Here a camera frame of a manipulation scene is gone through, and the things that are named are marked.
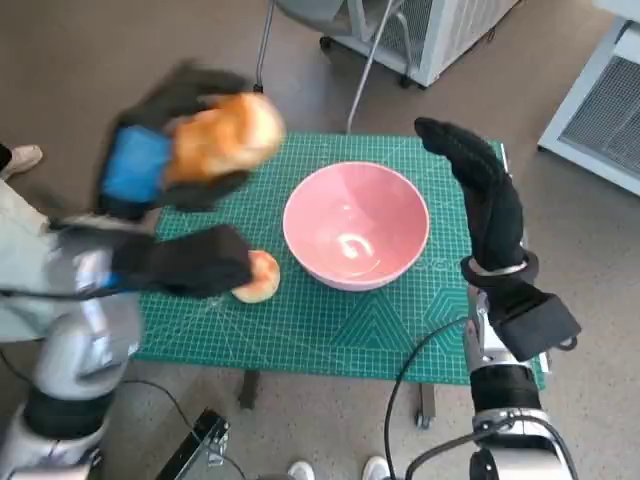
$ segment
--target shoe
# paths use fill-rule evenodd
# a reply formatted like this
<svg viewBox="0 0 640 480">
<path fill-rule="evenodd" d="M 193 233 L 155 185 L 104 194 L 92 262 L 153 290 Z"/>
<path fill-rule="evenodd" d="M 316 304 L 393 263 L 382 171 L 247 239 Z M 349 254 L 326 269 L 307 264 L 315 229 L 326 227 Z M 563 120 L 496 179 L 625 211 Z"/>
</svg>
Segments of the shoe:
<svg viewBox="0 0 640 480">
<path fill-rule="evenodd" d="M 389 478 L 389 464 L 382 457 L 371 457 L 362 471 L 362 480 L 384 480 Z"/>
<path fill-rule="evenodd" d="M 0 178 L 8 180 L 16 173 L 26 172 L 35 167 L 42 160 L 43 153 L 37 145 L 23 145 L 11 150 L 9 164 L 0 171 Z"/>
<path fill-rule="evenodd" d="M 315 480 L 316 476 L 313 473 L 313 468 L 307 462 L 296 462 L 291 467 L 289 467 L 289 471 L 287 472 L 296 480 Z"/>
</svg>

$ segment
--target pink bowl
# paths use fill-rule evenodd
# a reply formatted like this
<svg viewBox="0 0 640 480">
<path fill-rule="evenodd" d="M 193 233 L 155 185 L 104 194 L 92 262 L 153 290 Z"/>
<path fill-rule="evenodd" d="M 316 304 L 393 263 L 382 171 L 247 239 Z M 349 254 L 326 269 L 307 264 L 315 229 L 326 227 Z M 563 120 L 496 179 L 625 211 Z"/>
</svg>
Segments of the pink bowl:
<svg viewBox="0 0 640 480">
<path fill-rule="evenodd" d="M 402 175 L 367 162 L 337 163 L 305 178 L 284 209 L 291 253 L 330 287 L 364 291 L 395 280 L 429 235 L 420 192 Z"/>
</svg>

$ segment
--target floor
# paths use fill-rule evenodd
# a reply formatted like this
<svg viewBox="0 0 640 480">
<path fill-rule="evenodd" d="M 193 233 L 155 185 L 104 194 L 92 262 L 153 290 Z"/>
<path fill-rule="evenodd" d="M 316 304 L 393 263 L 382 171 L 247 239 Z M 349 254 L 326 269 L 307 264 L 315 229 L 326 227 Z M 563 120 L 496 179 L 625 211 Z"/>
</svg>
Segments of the floor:
<svg viewBox="0 0 640 480">
<path fill-rule="evenodd" d="M 45 184 L 88 204 L 102 135 L 170 65 L 189 56 L 251 76 L 265 1 L 6 2 L 0 29 L 0 135 L 37 142 L 46 161 L 14 186 L 27 198 Z M 557 292 L 581 322 L 580 348 L 555 354 L 545 407 L 572 447 L 581 478 L 637 477 L 640 376 L 635 366 L 640 307 L 634 254 L 640 201 L 546 153 L 536 141 L 611 18 L 589 0 L 528 0 L 426 92 L 395 86 L 374 66 L 354 130 L 412 134 L 430 115 L 505 142 L 526 209 L 530 244 L 541 261 L 540 286 Z M 363 62 L 342 49 L 329 56 L 318 34 L 276 15 L 265 89 L 292 130 L 340 131 Z M 7 349 L 22 367 L 36 346 Z M 195 418 L 211 406 L 232 424 L 229 455 L 250 477 L 309 459 L 319 479 L 359 478 L 382 451 L 389 382 L 265 375 L 255 411 L 239 410 L 241 373 L 134 362 L 131 376 L 173 391 Z M 6 419 L 24 393 L 0 371 Z M 466 388 L 438 388 L 439 416 L 429 432 L 413 426 L 415 387 L 404 387 L 392 420 L 403 470 L 421 450 L 469 431 Z M 106 445 L 107 478 L 153 478 L 185 435 L 171 405 L 141 386 L 123 387 Z M 467 476 L 472 447 L 442 456 L 420 478 Z M 194 467 L 189 478 L 236 478 L 225 467 Z"/>
</svg>

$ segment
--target bread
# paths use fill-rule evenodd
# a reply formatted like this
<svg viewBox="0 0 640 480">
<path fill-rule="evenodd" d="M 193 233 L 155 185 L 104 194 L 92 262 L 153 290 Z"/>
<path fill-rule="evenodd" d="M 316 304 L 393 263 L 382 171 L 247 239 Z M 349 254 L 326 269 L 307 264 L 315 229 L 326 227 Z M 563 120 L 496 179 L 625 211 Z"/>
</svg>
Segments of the bread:
<svg viewBox="0 0 640 480">
<path fill-rule="evenodd" d="M 280 285 L 280 266 L 276 259 L 263 250 L 251 250 L 251 274 L 253 281 L 231 290 L 241 302 L 259 303 L 273 297 Z"/>
<path fill-rule="evenodd" d="M 166 181 L 210 181 L 254 169 L 276 153 L 284 134 L 280 114 L 264 95 L 223 97 L 216 108 L 178 125 Z"/>
</svg>

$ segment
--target green cutting mat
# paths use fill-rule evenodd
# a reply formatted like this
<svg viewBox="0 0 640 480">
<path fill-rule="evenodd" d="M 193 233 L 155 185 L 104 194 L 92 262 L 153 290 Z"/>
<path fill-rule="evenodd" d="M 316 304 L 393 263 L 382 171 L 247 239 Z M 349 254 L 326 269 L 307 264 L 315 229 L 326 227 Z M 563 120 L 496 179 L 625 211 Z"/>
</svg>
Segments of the green cutting mat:
<svg viewBox="0 0 640 480">
<path fill-rule="evenodd" d="M 320 167 L 353 160 L 387 165 L 406 176 L 431 216 L 429 240 L 416 264 L 391 285 L 364 293 L 341 292 L 311 278 L 282 234 L 283 208 L 296 185 Z M 172 238 L 217 223 L 235 225 L 254 248 L 276 257 L 282 271 L 278 293 L 258 305 L 231 295 L 146 295 L 146 336 L 138 358 L 391 379 L 420 338 L 467 312 L 458 265 L 470 251 L 462 193 L 449 163 L 427 153 L 417 138 L 292 133 L 250 185 L 215 213 L 165 209 L 157 232 Z M 455 328 L 428 345 L 408 379 L 468 383 L 461 331 Z"/>
</svg>

